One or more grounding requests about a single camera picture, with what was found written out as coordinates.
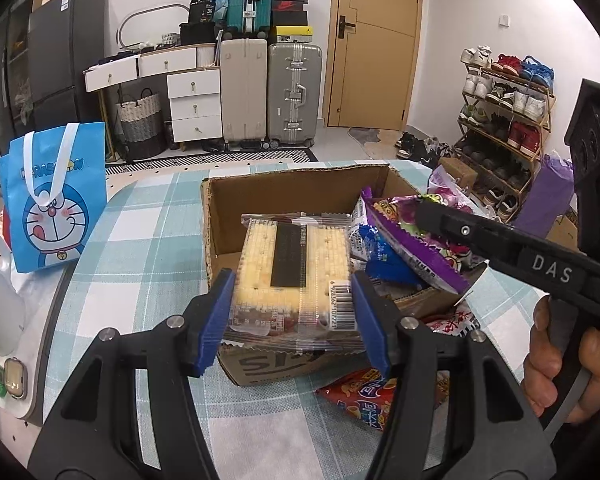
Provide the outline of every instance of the beige suitcase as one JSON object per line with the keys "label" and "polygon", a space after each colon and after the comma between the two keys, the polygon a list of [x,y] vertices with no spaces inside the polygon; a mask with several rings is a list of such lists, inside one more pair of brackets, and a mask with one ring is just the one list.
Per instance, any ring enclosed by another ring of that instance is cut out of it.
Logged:
{"label": "beige suitcase", "polygon": [[[224,142],[264,141],[267,135],[267,41],[223,41],[220,87]],[[265,144],[263,148],[268,148],[268,143]]]}

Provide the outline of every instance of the door mat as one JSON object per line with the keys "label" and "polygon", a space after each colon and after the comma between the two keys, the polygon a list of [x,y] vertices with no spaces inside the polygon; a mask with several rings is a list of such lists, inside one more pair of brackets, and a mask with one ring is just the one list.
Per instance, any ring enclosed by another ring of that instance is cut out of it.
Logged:
{"label": "door mat", "polygon": [[356,139],[371,158],[392,160],[398,151],[395,143],[400,140],[402,133],[375,128],[349,128],[349,137]]}
{"label": "door mat", "polygon": [[318,162],[314,152],[309,148],[285,148],[283,150],[267,150],[262,152],[227,152],[202,153],[200,155],[170,156],[133,164],[111,164],[106,168],[106,174],[114,175],[131,171],[155,170],[157,168],[176,168],[177,166],[195,166],[218,162],[237,162],[270,160],[272,158],[288,158],[290,162]]}

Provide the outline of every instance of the hand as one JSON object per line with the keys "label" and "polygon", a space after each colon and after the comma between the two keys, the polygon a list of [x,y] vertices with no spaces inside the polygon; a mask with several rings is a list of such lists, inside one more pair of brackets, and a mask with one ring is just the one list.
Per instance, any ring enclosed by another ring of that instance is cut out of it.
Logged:
{"label": "hand", "polygon": [[[529,355],[526,356],[525,378],[522,389],[537,416],[551,406],[558,397],[552,379],[562,368],[560,351],[549,342],[547,329],[550,322],[548,296],[534,310],[534,325],[531,328]],[[591,371],[587,389],[567,418],[567,422],[579,424],[600,410],[600,331],[589,328],[580,342],[580,363]]]}

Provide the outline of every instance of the doraemon bag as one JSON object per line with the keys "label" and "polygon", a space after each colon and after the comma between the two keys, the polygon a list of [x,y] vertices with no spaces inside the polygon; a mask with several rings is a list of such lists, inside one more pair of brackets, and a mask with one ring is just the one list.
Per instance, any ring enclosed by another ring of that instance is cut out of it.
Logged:
{"label": "doraemon bag", "polygon": [[107,204],[104,123],[14,139],[0,170],[18,272],[78,259]]}

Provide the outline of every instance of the silver suitcase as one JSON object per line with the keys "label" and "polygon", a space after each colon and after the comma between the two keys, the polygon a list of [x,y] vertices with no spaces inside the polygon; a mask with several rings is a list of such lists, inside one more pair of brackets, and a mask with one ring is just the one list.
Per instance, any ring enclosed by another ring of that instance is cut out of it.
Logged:
{"label": "silver suitcase", "polygon": [[269,47],[269,117],[272,148],[285,144],[314,145],[320,102],[322,50],[303,43]]}
{"label": "silver suitcase", "polygon": [[224,142],[263,141],[267,135],[267,41],[223,41],[220,86]]}

